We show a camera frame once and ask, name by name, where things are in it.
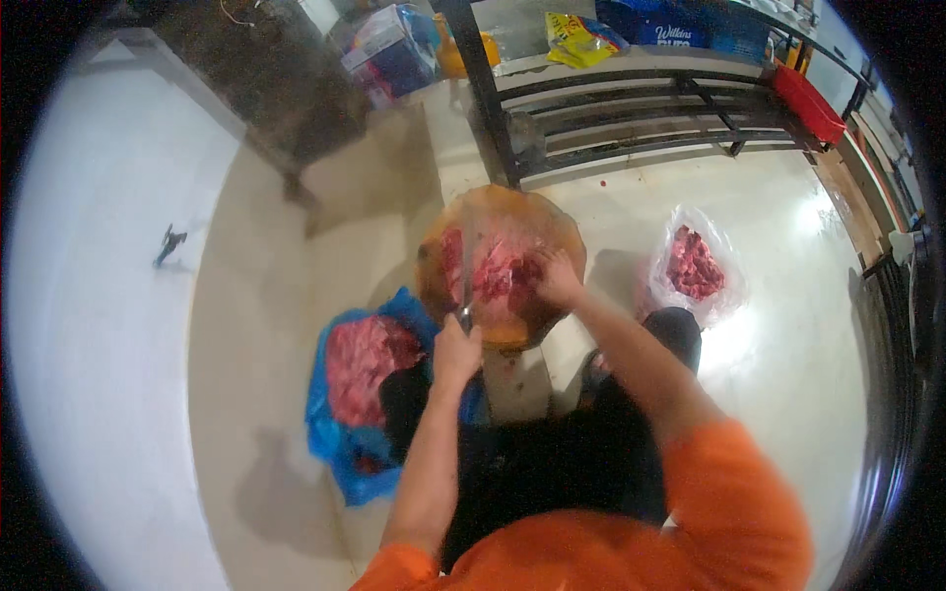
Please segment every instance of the small figurine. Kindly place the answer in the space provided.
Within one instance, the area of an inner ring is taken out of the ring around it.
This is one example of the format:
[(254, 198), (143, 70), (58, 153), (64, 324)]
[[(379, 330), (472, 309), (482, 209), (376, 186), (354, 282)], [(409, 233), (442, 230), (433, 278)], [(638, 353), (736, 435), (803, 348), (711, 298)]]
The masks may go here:
[(158, 258), (154, 259), (155, 267), (161, 267), (161, 263), (164, 263), (167, 256), (171, 254), (172, 252), (174, 252), (174, 249), (177, 248), (177, 245), (187, 240), (187, 232), (174, 234), (171, 232), (171, 228), (173, 227), (174, 227), (174, 224), (167, 225), (167, 232), (165, 232), (165, 239), (161, 241), (161, 244), (164, 246), (164, 249), (161, 250), (161, 254), (158, 254)]

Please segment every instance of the knife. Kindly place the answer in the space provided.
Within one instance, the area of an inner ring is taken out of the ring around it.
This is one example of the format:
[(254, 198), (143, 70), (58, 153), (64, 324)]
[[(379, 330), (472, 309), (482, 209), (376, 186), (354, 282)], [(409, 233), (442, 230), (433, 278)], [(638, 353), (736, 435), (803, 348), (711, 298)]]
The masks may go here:
[(463, 243), (464, 243), (464, 296), (457, 309), (457, 321), (464, 332), (469, 335), (473, 329), (473, 251), (476, 249), (476, 227), (470, 215), (469, 207), (464, 205), (460, 211), (463, 216)]

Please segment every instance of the floor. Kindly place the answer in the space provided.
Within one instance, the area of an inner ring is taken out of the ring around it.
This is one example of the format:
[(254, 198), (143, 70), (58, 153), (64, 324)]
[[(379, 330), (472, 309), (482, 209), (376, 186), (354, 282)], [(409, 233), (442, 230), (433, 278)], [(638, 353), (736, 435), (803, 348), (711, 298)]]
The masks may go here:
[[(312, 171), (334, 213), (311, 241), (305, 213), (280, 200), (278, 175), (249, 150), (221, 195), (195, 294), (190, 419), (204, 509), (237, 590), (305, 588), (316, 576), (344, 588), (377, 549), (389, 504), (343, 507), (305, 451), (302, 412), (324, 324), (409, 285), (419, 235), (447, 193), (477, 183), (480, 173), (445, 178), (438, 131), (433, 146), (417, 140), (414, 116)], [(407, 148), (426, 155), (405, 160)], [(706, 150), (586, 174), (525, 188), (576, 219), (587, 284), (628, 314), (639, 313), (641, 271), (676, 205), (699, 207), (729, 235), (749, 303), (705, 332), (699, 379), (795, 486), (817, 549), (809, 588), (827, 588), (850, 536), (866, 435), (850, 301), (859, 265), (827, 194), (795, 151), (747, 149), (733, 160)], [(531, 354), (548, 368), (556, 410), (573, 406), (591, 346), (568, 318)]]

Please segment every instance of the blue package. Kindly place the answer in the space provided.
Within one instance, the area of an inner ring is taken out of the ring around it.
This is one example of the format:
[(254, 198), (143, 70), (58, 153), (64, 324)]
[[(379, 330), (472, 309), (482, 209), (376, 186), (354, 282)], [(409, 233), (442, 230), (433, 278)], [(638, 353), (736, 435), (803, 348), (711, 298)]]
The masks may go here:
[(598, 20), (636, 45), (709, 47), (703, 10), (664, 0), (596, 0)]
[(598, 20), (638, 45), (688, 45), (765, 57), (769, 28), (712, 3), (682, 6), (666, 0), (596, 0)]
[[(440, 332), (440, 327), (427, 315), (424, 305), (406, 287), (402, 287), (376, 311), (364, 308), (347, 310), (332, 319), (320, 333), (306, 403), (308, 449), (331, 468), (347, 506), (359, 506), (375, 497), (392, 495), (401, 474), (401, 468), (390, 462), (391, 446), (384, 437), (383, 429), (341, 425), (332, 418), (332, 410), (328, 405), (328, 380), (325, 373), (325, 343), (328, 335), (339, 324), (358, 321), (373, 314), (393, 318), (410, 330), (428, 359), (433, 354), (433, 340)], [(482, 387), (475, 381), (471, 382), (464, 391), (459, 418), (464, 423), (478, 423), (484, 419), (484, 413)], [(377, 459), (387, 467), (375, 474), (365, 474), (356, 466), (362, 456)]]
[(710, 49), (743, 56), (753, 61), (765, 58), (765, 45), (769, 27), (743, 15), (732, 15), (723, 10), (707, 10), (711, 22), (712, 41)]

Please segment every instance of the red box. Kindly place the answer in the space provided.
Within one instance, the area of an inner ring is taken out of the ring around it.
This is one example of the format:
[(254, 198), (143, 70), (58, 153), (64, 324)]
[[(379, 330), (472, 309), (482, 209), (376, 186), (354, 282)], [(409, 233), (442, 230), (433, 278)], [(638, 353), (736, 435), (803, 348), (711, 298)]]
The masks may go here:
[(848, 126), (807, 78), (780, 65), (772, 78), (772, 88), (819, 141), (829, 144), (840, 141)]

